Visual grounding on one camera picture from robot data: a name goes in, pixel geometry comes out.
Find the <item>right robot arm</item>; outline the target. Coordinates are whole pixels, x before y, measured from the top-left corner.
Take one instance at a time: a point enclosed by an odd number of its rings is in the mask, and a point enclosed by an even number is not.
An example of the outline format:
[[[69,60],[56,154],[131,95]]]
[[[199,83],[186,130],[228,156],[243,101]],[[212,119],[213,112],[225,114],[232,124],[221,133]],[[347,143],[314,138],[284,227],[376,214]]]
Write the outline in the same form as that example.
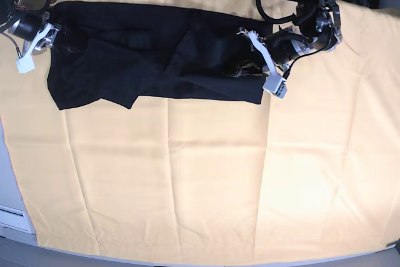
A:
[[[51,0],[45,0],[40,9],[28,9],[21,0],[1,0],[1,36],[13,43],[19,59],[34,51],[54,46],[61,30],[58,24],[48,21]]]

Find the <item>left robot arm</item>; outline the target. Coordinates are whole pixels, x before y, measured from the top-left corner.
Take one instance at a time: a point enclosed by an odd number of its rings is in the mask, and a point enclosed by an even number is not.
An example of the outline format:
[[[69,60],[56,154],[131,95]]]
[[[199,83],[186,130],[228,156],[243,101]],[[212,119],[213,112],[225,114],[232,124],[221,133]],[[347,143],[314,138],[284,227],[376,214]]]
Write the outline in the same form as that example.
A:
[[[336,0],[291,0],[295,13],[274,18],[255,0],[261,17],[254,28],[257,40],[267,49],[272,66],[262,61],[260,54],[240,59],[226,70],[235,78],[242,76],[271,76],[274,69],[288,78],[293,65],[302,58],[330,51],[341,42],[341,17]]]

